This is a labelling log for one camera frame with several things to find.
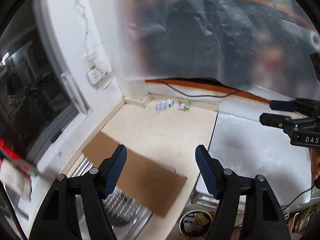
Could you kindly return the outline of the yellow rimmed trash bin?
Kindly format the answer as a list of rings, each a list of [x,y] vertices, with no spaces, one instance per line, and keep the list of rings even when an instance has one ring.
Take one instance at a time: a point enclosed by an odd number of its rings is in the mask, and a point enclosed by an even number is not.
[[[191,210],[186,212],[178,223],[178,228],[186,239],[204,238],[213,222],[215,212]]]

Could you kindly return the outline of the steel kitchen faucet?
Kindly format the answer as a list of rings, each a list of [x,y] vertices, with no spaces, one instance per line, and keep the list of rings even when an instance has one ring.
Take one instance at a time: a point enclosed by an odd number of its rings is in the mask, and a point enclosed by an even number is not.
[[[43,172],[40,172],[36,167],[31,165],[30,163],[28,163],[24,159],[15,159],[15,160],[12,159],[12,157],[10,157],[2,148],[1,148],[1,154],[3,155],[3,157],[5,159],[7,159],[10,163],[12,163],[12,165],[20,168],[24,172],[34,173],[37,176],[42,177],[43,179],[45,179],[48,182],[53,181],[55,179],[55,176],[47,175],[47,174],[44,174]]]

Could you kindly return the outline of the stainless steel sink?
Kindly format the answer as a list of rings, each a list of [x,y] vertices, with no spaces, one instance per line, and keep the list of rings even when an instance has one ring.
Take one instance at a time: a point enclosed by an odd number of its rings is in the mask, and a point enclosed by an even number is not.
[[[67,176],[81,176],[92,167],[93,164],[88,158],[81,154],[68,171]],[[82,239],[91,239],[84,214],[82,197],[76,195],[75,200],[81,237]],[[103,200],[103,205],[117,239],[136,239],[152,216],[152,211],[117,187],[111,195]]]

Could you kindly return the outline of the brown cardboard sheet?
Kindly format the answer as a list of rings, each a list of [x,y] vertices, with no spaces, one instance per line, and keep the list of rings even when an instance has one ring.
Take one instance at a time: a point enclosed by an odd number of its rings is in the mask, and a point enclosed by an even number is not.
[[[111,157],[120,143],[98,133],[82,150],[99,166]],[[187,177],[176,174],[149,158],[127,149],[127,160],[117,187],[160,217],[165,217],[182,191]]]

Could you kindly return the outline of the white cloth on faucet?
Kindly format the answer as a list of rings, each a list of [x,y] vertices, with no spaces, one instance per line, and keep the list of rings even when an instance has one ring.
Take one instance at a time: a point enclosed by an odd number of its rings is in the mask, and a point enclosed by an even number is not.
[[[24,172],[17,169],[7,159],[1,164],[1,182],[10,188],[24,200],[31,201],[32,185],[31,178]]]

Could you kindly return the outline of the green white wrapper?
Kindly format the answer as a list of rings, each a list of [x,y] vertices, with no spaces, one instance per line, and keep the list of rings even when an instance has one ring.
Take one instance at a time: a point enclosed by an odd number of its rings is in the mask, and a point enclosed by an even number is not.
[[[178,101],[178,110],[179,111],[189,111],[190,109],[190,101],[186,99],[180,99]]]

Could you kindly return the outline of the blue white wrapper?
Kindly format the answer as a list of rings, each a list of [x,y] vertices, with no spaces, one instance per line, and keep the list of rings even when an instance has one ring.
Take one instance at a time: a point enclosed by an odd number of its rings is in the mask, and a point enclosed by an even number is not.
[[[175,99],[167,99],[157,103],[155,105],[155,109],[157,112],[163,112],[163,111],[166,111],[167,109],[174,107],[175,104],[176,104]]]

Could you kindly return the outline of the dark window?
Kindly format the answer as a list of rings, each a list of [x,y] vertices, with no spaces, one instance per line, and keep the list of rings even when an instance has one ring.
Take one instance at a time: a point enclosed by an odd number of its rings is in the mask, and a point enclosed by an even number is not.
[[[79,113],[58,74],[35,28],[1,57],[1,139],[32,163]]]

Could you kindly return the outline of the translucent plastic sheet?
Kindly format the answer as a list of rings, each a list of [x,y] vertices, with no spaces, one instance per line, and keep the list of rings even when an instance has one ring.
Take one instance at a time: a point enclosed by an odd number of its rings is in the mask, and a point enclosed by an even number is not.
[[[297,0],[116,0],[124,77],[319,99],[319,27]]]

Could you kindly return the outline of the white wall holder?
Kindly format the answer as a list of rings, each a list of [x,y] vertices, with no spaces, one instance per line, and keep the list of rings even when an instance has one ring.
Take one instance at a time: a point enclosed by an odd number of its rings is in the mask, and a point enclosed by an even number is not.
[[[60,75],[60,78],[76,108],[79,110],[79,112],[87,114],[88,109],[72,74],[69,72],[64,72]]]

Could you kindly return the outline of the white wall socket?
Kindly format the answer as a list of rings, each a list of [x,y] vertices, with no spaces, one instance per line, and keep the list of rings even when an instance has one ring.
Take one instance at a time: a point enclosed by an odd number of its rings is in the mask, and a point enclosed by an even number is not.
[[[112,82],[112,65],[108,59],[101,61],[94,51],[87,53],[82,60],[87,67],[87,79],[92,86],[101,85],[103,87],[105,82]]]

